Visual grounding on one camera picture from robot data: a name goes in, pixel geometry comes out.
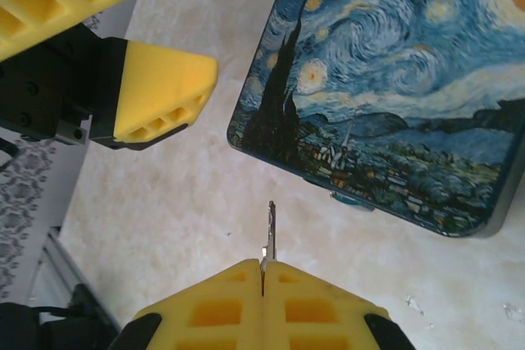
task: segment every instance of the screw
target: screw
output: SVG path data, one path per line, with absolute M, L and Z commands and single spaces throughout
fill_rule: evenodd
M 27 83 L 27 93 L 29 93 L 30 96 L 36 96 L 37 94 L 39 94 L 39 90 L 39 86 L 34 82 Z
M 25 112 L 21 112 L 16 117 L 16 121 L 20 124 L 20 126 L 29 126 L 31 124 L 31 117 Z

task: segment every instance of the painted box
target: painted box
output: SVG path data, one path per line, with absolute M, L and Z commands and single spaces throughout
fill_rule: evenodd
M 276 0 L 234 148 L 450 237 L 525 166 L 525 0 Z

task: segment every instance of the marble surface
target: marble surface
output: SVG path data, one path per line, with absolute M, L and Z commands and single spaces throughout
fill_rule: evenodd
M 99 296 L 126 323 L 260 257 L 273 199 L 280 260 L 385 307 L 417 349 L 523 348 L 524 183 L 496 236 L 446 239 L 343 206 L 228 146 L 226 126 L 272 3 L 138 1 L 129 39 L 214 56 L 221 75 L 184 133 L 144 152 L 90 144 L 62 242 Z

